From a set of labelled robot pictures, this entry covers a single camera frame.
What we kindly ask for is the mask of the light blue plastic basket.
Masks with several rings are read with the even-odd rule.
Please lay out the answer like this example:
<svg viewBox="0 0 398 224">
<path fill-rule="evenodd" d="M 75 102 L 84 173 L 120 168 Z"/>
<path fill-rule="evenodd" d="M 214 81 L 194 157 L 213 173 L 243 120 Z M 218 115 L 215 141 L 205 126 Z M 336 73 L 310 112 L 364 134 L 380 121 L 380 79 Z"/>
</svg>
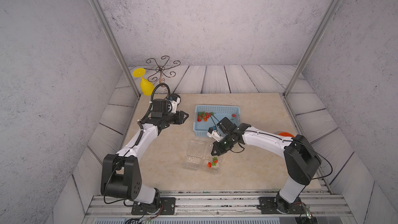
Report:
<svg viewBox="0 0 398 224">
<path fill-rule="evenodd" d="M 211 119 L 204 122 L 197 121 L 197 113 L 199 112 L 213 112 L 214 115 Z M 223 119 L 228 118 L 233 124 L 240 125 L 240 108 L 238 106 L 224 106 L 224 105 L 197 105 L 195 107 L 195 119 L 193 124 L 193 130 L 197 137 L 199 138 L 207 138 L 207 131 L 210 127 L 216 126 Z M 219 127 L 217 130 L 221 136 L 224 136 L 224 133 L 221 131 Z"/>
</svg>

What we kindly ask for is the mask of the strawberries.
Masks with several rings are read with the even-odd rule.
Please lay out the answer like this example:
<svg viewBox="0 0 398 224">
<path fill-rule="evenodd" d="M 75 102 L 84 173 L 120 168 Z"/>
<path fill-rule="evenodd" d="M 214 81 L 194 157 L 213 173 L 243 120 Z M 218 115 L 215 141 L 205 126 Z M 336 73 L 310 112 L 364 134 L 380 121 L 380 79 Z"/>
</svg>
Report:
<svg viewBox="0 0 398 224">
<path fill-rule="evenodd" d="M 219 160 L 217 157 L 212 157 L 208 162 L 207 162 L 207 167 L 208 168 L 217 168 L 219 166 Z"/>
</svg>

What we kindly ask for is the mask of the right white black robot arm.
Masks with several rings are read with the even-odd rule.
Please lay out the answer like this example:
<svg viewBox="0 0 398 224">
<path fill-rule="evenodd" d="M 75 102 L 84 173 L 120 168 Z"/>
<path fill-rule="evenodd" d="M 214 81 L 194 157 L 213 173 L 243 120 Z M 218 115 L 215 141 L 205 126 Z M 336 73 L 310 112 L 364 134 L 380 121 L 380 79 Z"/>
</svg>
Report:
<svg viewBox="0 0 398 224">
<path fill-rule="evenodd" d="M 288 178 L 275 197 L 276 208 L 280 213 L 287 214 L 296 203 L 299 195 L 314 179 L 321 159 L 308 140 L 302 136 L 281 136 L 261 131 L 249 124 L 223 124 L 217 127 L 224 133 L 219 135 L 217 128 L 208 129 L 207 136 L 213 138 L 212 156 L 220 156 L 231 151 L 236 144 L 256 146 L 270 151 L 285 159 Z"/>
</svg>

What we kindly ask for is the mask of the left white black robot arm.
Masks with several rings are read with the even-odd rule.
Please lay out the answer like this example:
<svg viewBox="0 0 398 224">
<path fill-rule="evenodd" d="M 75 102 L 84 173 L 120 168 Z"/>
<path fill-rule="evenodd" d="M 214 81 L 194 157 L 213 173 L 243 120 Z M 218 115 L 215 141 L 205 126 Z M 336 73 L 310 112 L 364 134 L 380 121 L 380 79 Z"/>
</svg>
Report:
<svg viewBox="0 0 398 224">
<path fill-rule="evenodd" d="M 183 124 L 189 115 L 178 111 L 181 97 L 171 94 L 150 101 L 148 112 L 137 123 L 138 132 L 121 150 L 103 160 L 101 194 L 105 197 L 129 200 L 154 208 L 160 206 L 157 189 L 144 185 L 140 160 L 149 145 L 170 125 Z"/>
</svg>

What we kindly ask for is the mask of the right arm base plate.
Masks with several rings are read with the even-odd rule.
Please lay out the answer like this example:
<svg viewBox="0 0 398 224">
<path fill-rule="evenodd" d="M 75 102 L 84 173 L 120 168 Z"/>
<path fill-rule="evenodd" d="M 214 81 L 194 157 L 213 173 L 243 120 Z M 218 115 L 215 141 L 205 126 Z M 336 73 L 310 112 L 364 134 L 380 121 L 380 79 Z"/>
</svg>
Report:
<svg viewBox="0 0 398 224">
<path fill-rule="evenodd" d="M 286 202 L 280 197 L 260 197 L 257 209 L 261 214 L 302 214 L 305 212 L 305 204 L 299 197 L 293 203 Z"/>
</svg>

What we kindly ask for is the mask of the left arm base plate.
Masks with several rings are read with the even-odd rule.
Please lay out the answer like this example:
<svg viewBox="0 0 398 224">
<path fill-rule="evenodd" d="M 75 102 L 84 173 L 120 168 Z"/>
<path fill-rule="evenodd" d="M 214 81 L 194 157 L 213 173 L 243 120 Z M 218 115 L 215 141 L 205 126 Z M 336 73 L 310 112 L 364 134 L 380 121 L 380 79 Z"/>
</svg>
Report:
<svg viewBox="0 0 398 224">
<path fill-rule="evenodd" d="M 132 215 L 174 215 L 176 207 L 176 198 L 155 197 L 151 204 L 133 203 Z"/>
</svg>

